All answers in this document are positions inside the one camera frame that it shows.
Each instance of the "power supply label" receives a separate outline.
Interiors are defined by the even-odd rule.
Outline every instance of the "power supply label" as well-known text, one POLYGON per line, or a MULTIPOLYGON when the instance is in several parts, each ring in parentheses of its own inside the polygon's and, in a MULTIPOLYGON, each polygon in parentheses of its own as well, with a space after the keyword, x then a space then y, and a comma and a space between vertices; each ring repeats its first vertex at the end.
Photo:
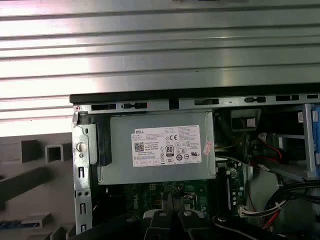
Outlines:
POLYGON ((134 167, 201 163, 199 125, 141 128, 131 134, 134 167))

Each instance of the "connector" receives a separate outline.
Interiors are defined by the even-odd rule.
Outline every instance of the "connector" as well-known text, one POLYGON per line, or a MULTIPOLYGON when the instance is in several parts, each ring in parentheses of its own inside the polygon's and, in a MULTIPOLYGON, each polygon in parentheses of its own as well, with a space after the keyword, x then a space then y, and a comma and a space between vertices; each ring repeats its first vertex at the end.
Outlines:
POLYGON ((244 211, 245 208, 246 208, 245 205, 239 205, 238 206, 238 214, 239 214, 240 218, 245 218, 246 217, 245 215, 243 215, 243 211, 244 211))

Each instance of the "metal frame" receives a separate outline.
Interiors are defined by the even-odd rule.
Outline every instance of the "metal frame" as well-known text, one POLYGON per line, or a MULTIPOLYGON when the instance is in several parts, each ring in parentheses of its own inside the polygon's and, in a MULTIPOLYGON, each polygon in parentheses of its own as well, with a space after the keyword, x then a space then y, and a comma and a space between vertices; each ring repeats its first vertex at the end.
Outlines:
POLYGON ((97 152, 91 150, 94 149, 91 145, 96 142, 93 140, 89 142, 87 131, 95 128, 95 125, 79 126, 77 121, 78 113, 75 113, 72 120, 74 207, 76 233, 80 234, 92 228, 90 159, 91 156, 93 159, 97 158, 97 152))
MULTIPOLYGON (((320 102, 320 98, 308 98, 308 94, 298 94, 299 100, 290 101, 277 101, 276 95, 267 95, 265 102, 246 102, 247 98, 254 98, 261 96, 242 96, 242 97, 219 97, 218 104, 210 105, 195 105, 195 99, 199 98, 182 98, 179 99, 179 110, 181 112, 188 111, 200 111, 202 109, 218 109, 228 107, 250 107, 250 106, 270 106, 270 105, 296 105, 294 109, 302 110, 303 114, 303 136, 294 135, 275 135, 279 138, 299 138, 305 139, 306 149, 306 165, 307 168, 302 166, 284 166, 281 164, 268 164, 264 163, 265 167, 273 172, 284 174, 297 181, 303 181, 304 179, 314 178, 315 173, 315 156, 314 145, 312 135, 312 112, 311 104, 320 102)), ((74 116, 72 122, 72 141, 73 141, 73 154, 74 154, 74 189, 75 189, 75 212, 76 212, 76 232, 82 233, 92 227, 92 200, 91 200, 91 185, 90 182, 90 165, 97 162, 97 146, 96 146, 96 125, 77 125, 79 114, 114 114, 121 115, 126 113, 141 113, 146 114, 151 112, 158 112, 161 114, 163 111, 170 109, 168 99, 160 100, 138 100, 138 101, 120 101, 120 102, 103 102, 87 105, 75 105, 74 116), (146 109, 124 109, 124 104, 134 105, 135 103, 146 103, 146 109), (110 110, 93 110, 92 106, 103 104, 114 104, 115 109, 110 110), (79 144, 85 144, 85 150, 79 148, 79 144)))

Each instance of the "black cable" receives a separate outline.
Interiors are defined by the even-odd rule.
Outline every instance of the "black cable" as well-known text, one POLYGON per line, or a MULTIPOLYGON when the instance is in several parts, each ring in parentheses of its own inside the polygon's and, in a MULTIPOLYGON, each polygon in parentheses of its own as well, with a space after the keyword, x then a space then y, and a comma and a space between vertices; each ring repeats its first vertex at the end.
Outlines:
MULTIPOLYGON (((303 193, 296 193, 292 191, 301 190, 301 189, 312 189, 312 188, 320 188, 320 180, 310 180, 306 182, 296 182, 296 183, 290 183, 286 184, 285 186, 279 188, 268 200, 268 202, 265 205, 264 210, 269 209, 274 203, 280 200, 295 200, 295 199, 303 199, 305 201, 309 201, 314 204, 320 204, 320 200, 317 196, 312 195, 306 195, 303 193)), ((266 219, 268 220, 268 217, 264 217, 262 221, 265 223, 266 219)))

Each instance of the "green circuit board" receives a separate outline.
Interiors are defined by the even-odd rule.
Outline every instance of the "green circuit board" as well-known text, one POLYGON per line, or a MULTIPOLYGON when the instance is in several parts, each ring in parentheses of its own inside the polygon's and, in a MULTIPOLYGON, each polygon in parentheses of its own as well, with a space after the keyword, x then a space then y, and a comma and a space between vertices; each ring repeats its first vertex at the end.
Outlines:
POLYGON ((179 192, 186 210, 201 211, 209 218, 209 180, 189 180, 126 184, 123 186, 126 209, 140 217, 152 209, 161 209, 163 192, 179 192))

